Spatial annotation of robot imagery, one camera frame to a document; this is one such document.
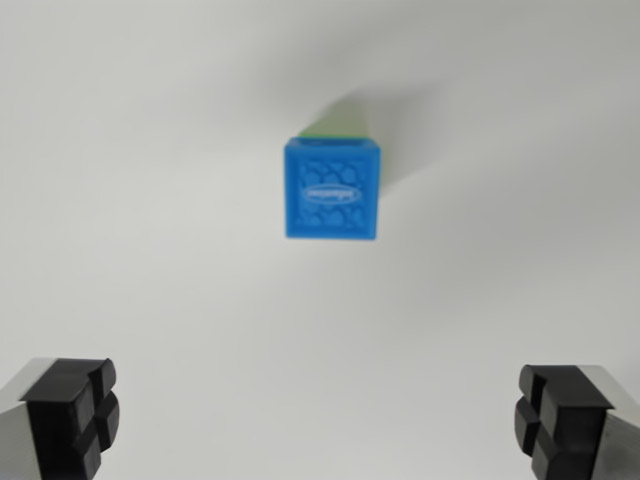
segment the white background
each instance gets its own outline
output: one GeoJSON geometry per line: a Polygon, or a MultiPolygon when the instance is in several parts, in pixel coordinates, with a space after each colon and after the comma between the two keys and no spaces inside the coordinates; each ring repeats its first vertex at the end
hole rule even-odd
{"type": "Polygon", "coordinates": [[[640,399],[639,25],[0,1],[0,379],[114,360],[100,480],[532,479],[523,364],[640,399]],[[379,238],[287,240],[282,147],[361,89],[395,127],[379,238]]]}

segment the embossed pattern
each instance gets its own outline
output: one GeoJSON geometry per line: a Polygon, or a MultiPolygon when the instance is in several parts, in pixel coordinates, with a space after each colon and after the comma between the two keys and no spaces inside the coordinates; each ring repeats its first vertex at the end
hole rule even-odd
{"type": "Polygon", "coordinates": [[[289,236],[375,237],[379,149],[373,142],[339,142],[288,147],[289,236]]]}

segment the black rubber pad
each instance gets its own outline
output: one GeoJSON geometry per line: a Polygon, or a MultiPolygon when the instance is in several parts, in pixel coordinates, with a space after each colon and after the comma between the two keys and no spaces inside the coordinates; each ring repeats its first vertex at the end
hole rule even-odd
{"type": "Polygon", "coordinates": [[[524,397],[516,405],[516,438],[533,457],[536,477],[590,480],[612,405],[573,365],[527,365],[520,373],[520,390],[524,397]]]}
{"type": "Polygon", "coordinates": [[[22,397],[42,480],[91,480],[115,439],[119,406],[113,362],[59,359],[22,397]]]}

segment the blue block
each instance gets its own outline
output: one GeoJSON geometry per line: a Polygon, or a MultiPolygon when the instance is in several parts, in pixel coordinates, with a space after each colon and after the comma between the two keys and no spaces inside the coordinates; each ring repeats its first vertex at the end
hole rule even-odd
{"type": "Polygon", "coordinates": [[[368,138],[292,138],[285,148],[287,236],[376,238],[380,147],[368,138]]]}

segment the white oval logo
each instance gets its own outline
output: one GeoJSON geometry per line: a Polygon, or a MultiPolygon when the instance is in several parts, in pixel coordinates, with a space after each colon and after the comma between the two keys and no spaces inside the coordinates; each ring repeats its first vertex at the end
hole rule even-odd
{"type": "Polygon", "coordinates": [[[302,191],[302,196],[308,202],[322,205],[344,205],[360,200],[362,193],[357,188],[348,185],[323,183],[305,188],[302,191]]]}

